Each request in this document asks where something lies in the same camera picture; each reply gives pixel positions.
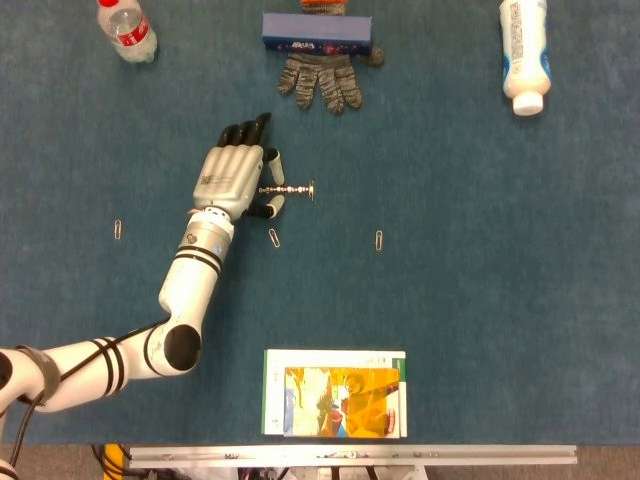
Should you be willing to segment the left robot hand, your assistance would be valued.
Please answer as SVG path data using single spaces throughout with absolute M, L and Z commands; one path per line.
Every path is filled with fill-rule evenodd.
M 232 222 L 243 216 L 277 216 L 284 205 L 282 194 L 273 196 L 266 204 L 255 199 L 264 167 L 269 168 L 277 187 L 282 187 L 285 181 L 279 150 L 261 145 L 270 119 L 271 114 L 264 112 L 224 128 L 216 146 L 207 154 L 196 182 L 193 193 L 196 209 L 223 211 Z

